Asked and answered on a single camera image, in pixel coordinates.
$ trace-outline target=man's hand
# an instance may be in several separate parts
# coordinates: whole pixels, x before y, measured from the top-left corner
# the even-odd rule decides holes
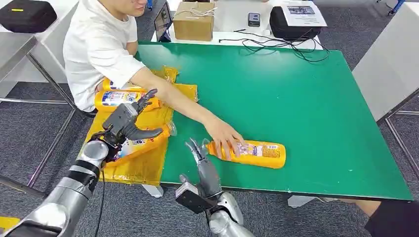
[[[237,141],[244,146],[245,141],[243,137],[234,130],[230,125],[228,125],[223,120],[219,119],[217,116],[213,116],[208,118],[203,122],[205,129],[207,130],[208,134],[212,137],[215,142],[215,147],[217,151],[217,157],[221,159],[221,146],[225,151],[225,156],[227,160],[231,160],[230,157],[230,148],[233,149],[234,154],[236,156],[240,155],[239,148],[237,147]]]

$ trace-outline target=yellow bottle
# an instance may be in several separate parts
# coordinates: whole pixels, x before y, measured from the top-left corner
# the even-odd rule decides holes
[[[136,141],[126,140],[124,144],[122,144],[121,151],[117,154],[117,160],[115,162],[107,163],[106,166],[118,166],[138,158],[141,154],[160,146],[168,137],[177,135],[177,130],[173,122],[165,124],[162,129],[163,132],[155,138]]]
[[[139,92],[147,92],[146,89],[142,88],[141,86],[137,86],[128,82],[127,84],[123,85],[121,88],[116,87],[114,82],[105,78],[103,80],[103,90],[123,90],[123,91],[139,91]]]
[[[240,152],[238,157],[234,155],[233,150],[229,150],[232,162],[273,169],[279,169],[284,166],[286,157],[284,145],[270,142],[245,142],[247,143],[247,147],[242,146],[239,142],[237,143]],[[216,155],[217,152],[214,141],[205,144],[205,146],[211,155]],[[228,161],[225,157],[224,149],[221,149],[221,153],[222,160]]]
[[[99,111],[113,112],[118,105],[138,101],[145,93],[146,92],[100,91],[95,95],[94,105]],[[156,97],[151,98],[149,102],[151,102],[151,104],[144,108],[145,112],[161,107],[161,103]]]

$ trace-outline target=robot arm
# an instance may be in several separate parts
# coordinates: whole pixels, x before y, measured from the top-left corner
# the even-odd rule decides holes
[[[222,190],[218,172],[207,159],[204,146],[199,147],[192,138],[186,146],[197,163],[200,183],[195,187],[181,174],[182,186],[176,190],[176,201],[196,214],[205,212],[209,228],[219,237],[254,237],[243,227],[243,214],[234,197]]]
[[[158,136],[162,130],[139,130],[138,115],[156,94],[151,90],[138,102],[121,104],[85,144],[81,155],[43,203],[2,237],[71,237],[92,197],[105,163],[115,161],[126,139],[140,140]]]

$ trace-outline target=metal table frame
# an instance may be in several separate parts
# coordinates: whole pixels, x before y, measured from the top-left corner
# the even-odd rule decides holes
[[[400,148],[402,149],[404,155],[407,158],[407,161],[409,162],[409,165],[411,166],[413,172],[415,173],[416,177],[419,179],[419,165],[413,159],[412,154],[410,154],[409,149],[406,147],[405,143],[403,142],[402,137],[397,132],[397,129],[395,125],[391,122],[390,118],[393,115],[411,115],[411,116],[419,116],[418,111],[404,111],[402,108],[408,104],[410,101],[412,101],[414,98],[418,97],[419,95],[419,89],[417,89],[415,92],[413,92],[410,96],[408,96],[405,100],[403,100],[400,104],[398,104],[393,110],[389,111],[386,115],[384,115],[382,118],[380,118],[377,123],[380,124],[382,122],[385,122],[387,126],[389,127],[391,133],[393,134],[394,138],[396,139],[397,143],[399,144]]]
[[[51,77],[51,75],[45,70],[45,68],[39,63],[39,61],[33,56],[31,50],[37,45],[38,41],[35,36],[28,37],[28,40],[22,45],[14,55],[0,68],[0,81],[5,78],[15,67],[16,65],[24,58],[27,57],[29,61],[36,67],[36,69],[43,75],[43,77],[61,94],[64,98],[64,101],[56,100],[23,100],[23,99],[12,99],[12,98],[0,98],[0,101],[4,102],[16,102],[16,103],[34,103],[34,104],[53,104],[53,105],[70,105],[72,110],[68,114],[66,120],[61,126],[60,130],[56,134],[54,141],[48,148],[46,154],[42,158],[38,167],[36,168],[34,174],[30,178],[27,185],[16,182],[8,177],[5,177],[0,174],[0,183],[8,185],[14,189],[25,192],[27,194],[32,194],[34,196],[45,198],[48,194],[36,190],[33,188],[34,184],[38,180],[42,170],[44,169],[46,163],[51,157],[52,152],[57,146],[58,142],[61,140],[65,130],[67,129],[73,115],[77,112],[80,115],[92,117],[94,114],[86,113],[77,108],[74,102],[71,100],[70,96],[60,87],[60,85]]]

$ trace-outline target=electrical cable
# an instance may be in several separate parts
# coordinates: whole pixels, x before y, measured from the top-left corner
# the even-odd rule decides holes
[[[199,10],[195,9],[196,7],[198,7],[198,2],[196,2],[196,6],[192,7],[190,10],[178,11],[178,12],[175,13],[174,16],[179,15],[183,12],[190,12],[190,13],[192,13],[192,15],[195,15],[195,16],[198,16],[198,17],[199,16],[215,16],[215,10],[217,9],[217,7],[214,7],[211,10],[208,10],[206,12],[202,12],[202,11],[199,11]]]
[[[103,203],[105,199],[105,172],[103,170],[102,170],[102,178],[103,178],[102,202],[100,204],[99,217],[97,220],[97,227],[96,227],[96,231],[94,232],[94,237],[97,237],[97,233],[99,232],[100,220],[102,219],[102,212],[103,212]]]
[[[225,41],[241,41],[242,45],[246,49],[252,51],[253,53],[256,53],[256,52],[258,52],[258,51],[260,51],[264,48],[290,46],[291,49],[294,50],[294,54],[297,57],[299,57],[299,58],[301,58],[301,59],[303,59],[307,62],[310,62],[310,63],[323,61],[323,60],[327,59],[329,57],[329,54],[330,54],[330,51],[326,47],[324,47],[322,44],[320,44],[320,42],[318,42],[316,39],[306,37],[306,34],[308,34],[310,31],[312,31],[312,28],[310,28],[306,33],[302,34],[299,38],[294,39],[294,40],[290,40],[290,41],[287,41],[287,40],[284,40],[284,39],[278,39],[278,38],[270,38],[270,37],[267,37],[267,36],[261,36],[261,35],[255,34],[255,33],[244,32],[244,31],[245,31],[245,29],[236,30],[236,31],[233,31],[233,32],[237,32],[237,33],[241,33],[241,34],[245,34],[245,35],[252,35],[252,36],[256,36],[256,37],[260,37],[260,38],[265,38],[266,40],[265,41],[257,41],[257,40],[254,40],[254,39],[252,40],[252,39],[248,39],[248,38],[242,38],[242,39],[219,39],[218,42],[221,43],[224,40]],[[314,49],[299,49],[299,48],[297,48],[297,46],[306,42],[307,40],[313,40]],[[279,42],[279,43],[276,44],[276,45],[265,45],[266,43],[272,42],[272,41],[273,42]],[[253,42],[255,44],[260,45],[261,47],[258,47],[257,49],[255,49],[254,47],[252,48],[251,46],[246,45],[246,42]],[[327,55],[325,57],[321,58],[321,59],[318,59],[318,60],[309,59],[308,55],[304,55],[304,54],[314,52],[314,50],[316,50],[316,44],[319,44],[326,51]]]

